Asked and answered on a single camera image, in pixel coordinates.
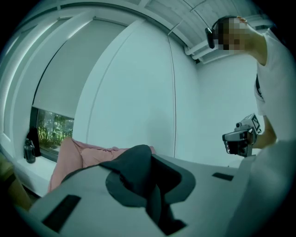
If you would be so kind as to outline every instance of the white shirt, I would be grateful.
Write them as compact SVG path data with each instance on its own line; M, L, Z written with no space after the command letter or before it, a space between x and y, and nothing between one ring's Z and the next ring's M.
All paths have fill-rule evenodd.
M257 63L261 98L256 89L258 114L266 115L279 140L296 138L296 64L290 51L270 29L265 66Z

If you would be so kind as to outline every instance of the white panel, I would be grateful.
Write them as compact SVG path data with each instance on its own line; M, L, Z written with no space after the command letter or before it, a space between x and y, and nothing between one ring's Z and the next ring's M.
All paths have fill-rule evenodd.
M11 55L11 58L9 59L9 62L5 66L5 70L3 72L3 80L0 82L0 131L3 131L3 126L4 126L4 111L6 107L6 102L7 99L10 100L8 102L8 106L11 106L11 97L8 96L8 92L10 90L10 86L13 86L12 92L15 93L14 88L15 88L15 83L17 81L13 81L13 79L18 80L19 78L16 78L15 75L17 73L18 67L21 65L21 62L25 55L27 54L28 50L32 47L32 45L40 38L41 35L44 34L45 31L50 28L57 19L57 15L52 15L51 17L43 20L38 24L36 27L33 27L31 29L28 29L24 32L24 34L27 34L26 37L21 37L18 38L19 45L17 48L14 50L13 54Z
M5 60L5 57L7 57L7 59L9 58L9 56L7 56L9 54L9 52L11 51L11 49L13 48L14 45L18 44L17 41L19 39L19 34L15 33L4 45L2 52L0 53L0 81L1 81L1 77L3 75L3 71L5 69L5 66L2 67L3 61Z
M10 156L13 156L12 154L12 146L11 141L8 136L6 136L4 133L0 134L0 149L1 147L7 152Z
M199 120L195 147L197 161L220 166L231 165L242 157L226 153L222 134L232 132L237 122L257 114L254 83L256 61L248 55L235 55L198 64ZM259 116L264 130L263 117Z
M3 61L1 61L1 65L0 65L0 81L2 79L2 76L4 74L4 70L6 69L10 58L12 57L12 55L14 54L15 50L17 49L17 47L19 46L19 44L23 41L23 39L33 30L33 28L22 32L14 42L12 42L12 44L10 45L10 47L7 49L7 52L5 54L5 56L3 57Z
M89 73L106 47L124 28L93 20L75 33L50 62L33 106L74 118Z
M36 42L29 48L27 53L24 55L24 57L21 59L20 64L18 65L18 68L15 71L15 74L12 78L11 85L9 87L8 95L7 95L7 100L5 104L5 111L4 111L4 133L10 137L10 131L9 131L9 123L11 121L10 119L10 113L12 110L12 98L13 94L15 92L15 87L18 83L18 79L28 62L29 58L32 56L34 51L37 49L37 47L43 42L43 40L52 32L54 31L57 27L62 25L66 20L58 20L56 23L54 23L46 32L44 32L37 40Z
M176 151L175 157L187 161L200 161L196 147L200 142L198 122L200 112L197 67L183 47L170 38L176 88Z
M80 99L77 105L73 134L72 138L86 143L87 130L93 104L100 88L101 82L105 76L105 72L108 70L113 58L118 53L124 42L129 38L133 31L137 27L141 27L144 20L136 20L125 28L105 49L101 57L94 65L80 95Z
M93 105L87 142L103 147L147 144L173 156L173 76L168 39L143 23L111 62Z
M47 193L56 162L39 156L33 164L29 164L25 159L14 160L13 164L21 182L28 189L41 197Z

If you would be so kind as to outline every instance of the pink blanket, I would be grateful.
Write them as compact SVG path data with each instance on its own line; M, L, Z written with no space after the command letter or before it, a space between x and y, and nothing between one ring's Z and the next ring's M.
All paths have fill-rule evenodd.
M152 153L155 154L154 147L150 146L150 148ZM62 180L71 172L91 165L97 165L104 161L112 161L127 149L119 149L117 147L106 149L81 143L70 137L66 138L61 144L55 170L49 182L48 192L58 187Z

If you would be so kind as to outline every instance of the bottle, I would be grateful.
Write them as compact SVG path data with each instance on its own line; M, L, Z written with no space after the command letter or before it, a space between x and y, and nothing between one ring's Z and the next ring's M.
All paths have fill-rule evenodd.
M35 147L33 142L26 138L25 146L24 146L24 154L25 154L26 161L30 164L36 161L34 148Z

